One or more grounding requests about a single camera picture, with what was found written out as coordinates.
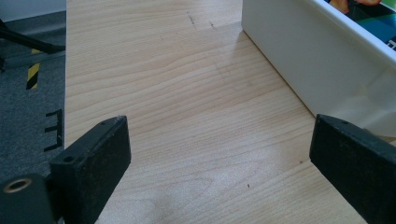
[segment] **light wood grain surface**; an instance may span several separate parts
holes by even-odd
[[[241,11],[67,1],[66,144],[129,120],[132,164],[97,223],[364,223],[309,161],[314,117]]]

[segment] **white plastic bin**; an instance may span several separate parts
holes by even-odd
[[[323,0],[244,0],[242,25],[315,115],[396,137],[396,53]]]

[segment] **table surface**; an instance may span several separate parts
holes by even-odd
[[[67,0],[66,145],[126,115],[97,223],[364,223],[308,158],[314,117],[241,27],[242,0]]]

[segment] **yellow and black tape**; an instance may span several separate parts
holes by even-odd
[[[32,54],[38,53],[40,50],[32,49]],[[31,90],[37,88],[38,81],[38,70],[40,69],[40,63],[34,63],[30,65],[29,70],[27,72],[27,82],[26,82],[26,90]]]

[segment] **gray carpet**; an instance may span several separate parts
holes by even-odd
[[[6,22],[12,31],[55,45],[65,45],[65,25],[65,12]],[[32,88],[31,64],[15,64],[31,54],[32,49],[0,39],[0,57],[14,62],[0,73],[0,182],[48,175],[48,161],[64,149],[65,57],[41,61]]]

